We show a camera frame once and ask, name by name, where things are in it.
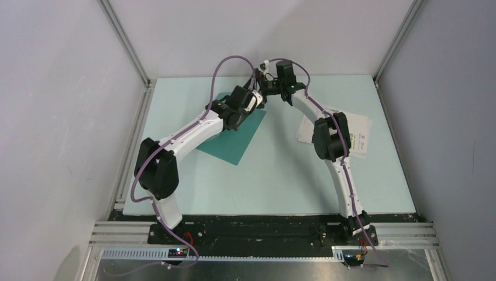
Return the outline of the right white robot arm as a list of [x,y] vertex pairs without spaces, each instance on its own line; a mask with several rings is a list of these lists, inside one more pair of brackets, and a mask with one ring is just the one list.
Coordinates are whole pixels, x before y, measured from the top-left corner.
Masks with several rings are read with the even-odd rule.
[[256,69],[256,81],[264,98],[279,95],[281,99],[314,123],[312,144],[317,156],[327,165],[339,202],[340,238],[347,244],[369,239],[370,220],[354,187],[350,167],[351,138],[347,117],[332,113],[309,93],[309,83],[299,82],[294,74],[296,63],[274,59],[276,76],[269,71],[270,61]]

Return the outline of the teal green folder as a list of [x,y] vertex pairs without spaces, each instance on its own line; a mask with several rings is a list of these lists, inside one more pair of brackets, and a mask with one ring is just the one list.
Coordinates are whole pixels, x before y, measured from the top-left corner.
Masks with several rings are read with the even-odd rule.
[[237,130],[226,129],[200,144],[197,150],[232,165],[238,165],[264,119],[266,111],[255,109],[253,112],[247,112],[243,110],[237,102],[232,101],[229,92],[220,92],[212,100],[213,109],[217,108],[221,102],[231,109],[240,111],[246,119]]

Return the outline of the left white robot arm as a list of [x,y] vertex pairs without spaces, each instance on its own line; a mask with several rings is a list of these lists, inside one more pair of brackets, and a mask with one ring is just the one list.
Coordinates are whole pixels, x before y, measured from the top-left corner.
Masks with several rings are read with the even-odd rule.
[[201,115],[178,132],[140,144],[135,165],[133,187],[147,193],[158,220],[164,225],[162,236],[171,244],[184,237],[179,224],[182,214],[175,197],[179,186],[178,164],[200,144],[223,131],[236,131],[245,119],[263,102],[253,83],[236,86],[219,100],[211,100]]

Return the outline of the printed paper file top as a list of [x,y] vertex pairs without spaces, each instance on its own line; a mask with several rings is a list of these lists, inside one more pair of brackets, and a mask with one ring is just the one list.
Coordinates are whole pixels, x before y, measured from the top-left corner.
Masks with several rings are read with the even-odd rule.
[[[350,153],[352,156],[365,159],[373,120],[364,115],[346,111],[343,111],[343,113],[348,121],[351,140]],[[303,143],[311,143],[313,130],[314,123],[304,115],[298,128],[297,140]]]

